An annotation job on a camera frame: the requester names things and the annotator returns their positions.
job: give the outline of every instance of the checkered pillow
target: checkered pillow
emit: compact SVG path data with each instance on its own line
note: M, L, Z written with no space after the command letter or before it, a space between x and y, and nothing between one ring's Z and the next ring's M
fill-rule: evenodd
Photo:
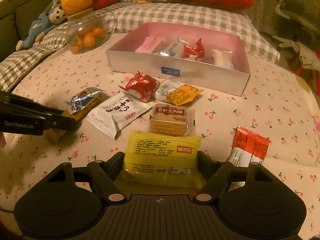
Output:
M252 26L248 17L218 9L171 3L132 4L115 11L116 32L127 33L143 23L165 22L200 26L238 35L247 53L253 53L273 63L280 54Z
M121 0L119 3L96 11L97 16L105 16L114 11L133 4L132 0ZM50 31L41 42L36 42L31 49L12 53L0 63L0 90L11 91L38 63L47 55L53 54L66 45L64 31L68 23L61 24Z

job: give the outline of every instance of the glass jar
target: glass jar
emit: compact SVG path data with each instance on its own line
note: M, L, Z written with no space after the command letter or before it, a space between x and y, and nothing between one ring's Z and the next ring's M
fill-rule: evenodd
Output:
M95 49L108 40L110 29L113 30L115 18L111 11L107 12L107 16L96 16L92 8L68 16L69 26L65 31L65 39L67 44L71 46L73 54ZM105 18L110 18L111 24L106 25Z

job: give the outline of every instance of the blue label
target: blue label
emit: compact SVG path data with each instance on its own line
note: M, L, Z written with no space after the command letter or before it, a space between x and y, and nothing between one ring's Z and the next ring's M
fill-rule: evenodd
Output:
M174 69L174 68L168 68L168 67L161 67L161 73L165 75L171 75L171 76L180 76L180 70Z

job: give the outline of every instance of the pink box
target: pink box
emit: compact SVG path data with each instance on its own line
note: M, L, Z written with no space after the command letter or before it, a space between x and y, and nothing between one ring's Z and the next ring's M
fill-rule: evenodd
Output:
M236 70L188 59L135 52L149 36L177 38L190 44L202 38L205 62L212 55L210 49L232 51ZM111 46L107 55L113 71L132 74L140 71L152 77L170 78L236 96L242 95L251 75L239 36L189 25L145 23Z

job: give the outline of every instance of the cherry print bed sheet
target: cherry print bed sheet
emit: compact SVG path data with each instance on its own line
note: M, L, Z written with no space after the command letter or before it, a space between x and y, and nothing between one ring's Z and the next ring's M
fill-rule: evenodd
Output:
M116 95L118 85L132 75L112 73L106 49L123 36L114 34L103 46L84 54L59 50L31 71L13 93L60 109L85 87L103 89L106 98ZM196 132L202 137L200 150L225 161L238 125L269 138L263 164L305 202L308 215L300 236L308 239L320 234L319 109L310 111L294 74L258 56L247 56L252 76L242 97L204 89L191 105L196 111ZM62 162L85 166L125 152L130 131L148 129L149 114L124 128L117 140L86 120L56 146L44 137L5 134L7 145L0 154L0 206L12 210L24 193ZM80 186L89 188L86 183Z

